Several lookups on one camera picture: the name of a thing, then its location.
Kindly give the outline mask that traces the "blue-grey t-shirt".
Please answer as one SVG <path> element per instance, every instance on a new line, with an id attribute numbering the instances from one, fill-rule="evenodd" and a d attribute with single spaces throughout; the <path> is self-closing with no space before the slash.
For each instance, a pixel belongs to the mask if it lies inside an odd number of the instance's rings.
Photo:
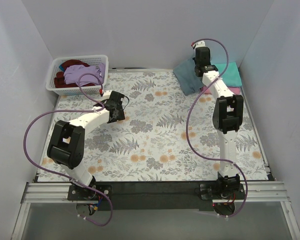
<path id="1" fill-rule="evenodd" d="M 202 79 L 195 74 L 195 62 L 192 57 L 181 62 L 172 72 L 185 96 L 199 92 L 204 86 Z"/>

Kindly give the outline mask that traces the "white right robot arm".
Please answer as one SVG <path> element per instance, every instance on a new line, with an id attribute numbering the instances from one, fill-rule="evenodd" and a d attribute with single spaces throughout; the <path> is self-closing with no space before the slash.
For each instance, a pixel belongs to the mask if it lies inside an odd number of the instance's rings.
<path id="1" fill-rule="evenodd" d="M 236 143 L 240 126 L 243 122 L 244 99 L 240 94 L 234 94 L 224 83 L 218 68 L 211 64 L 211 51 L 203 39 L 192 43 L 194 49 L 194 72 L 201 78 L 207 90 L 215 99 L 212 123 L 216 129 L 220 163 L 215 183 L 215 192 L 219 195 L 230 195 L 240 189 L 239 170 L 237 162 Z"/>

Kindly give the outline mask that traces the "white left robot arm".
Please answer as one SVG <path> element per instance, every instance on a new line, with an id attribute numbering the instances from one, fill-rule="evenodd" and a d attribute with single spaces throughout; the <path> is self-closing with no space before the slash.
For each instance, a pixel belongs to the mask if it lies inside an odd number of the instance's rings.
<path id="1" fill-rule="evenodd" d="M 78 118 L 54 125 L 47 147 L 47 156 L 60 165 L 77 183 L 89 186 L 93 176 L 83 163 L 86 136 L 103 124 L 125 119 L 123 100 L 126 96 L 117 91 L 106 91 L 100 103 Z"/>

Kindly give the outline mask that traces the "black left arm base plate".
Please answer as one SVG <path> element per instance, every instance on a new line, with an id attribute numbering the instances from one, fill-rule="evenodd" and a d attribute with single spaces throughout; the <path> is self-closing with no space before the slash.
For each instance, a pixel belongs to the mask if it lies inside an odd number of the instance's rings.
<path id="1" fill-rule="evenodd" d="M 112 186 L 109 184 L 94 184 L 92 188 L 104 193 L 109 198 L 112 195 Z M 102 196 L 93 190 L 72 184 L 69 187 L 67 200 L 69 201 L 97 201 Z"/>

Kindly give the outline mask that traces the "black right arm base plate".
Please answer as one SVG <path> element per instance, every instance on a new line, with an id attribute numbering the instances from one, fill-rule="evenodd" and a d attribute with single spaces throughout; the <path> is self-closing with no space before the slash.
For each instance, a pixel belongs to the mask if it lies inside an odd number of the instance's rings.
<path id="1" fill-rule="evenodd" d="M 225 186 L 217 181 L 205 181 L 195 188 L 194 193 L 202 200 L 243 200 L 246 192 L 242 184 Z"/>

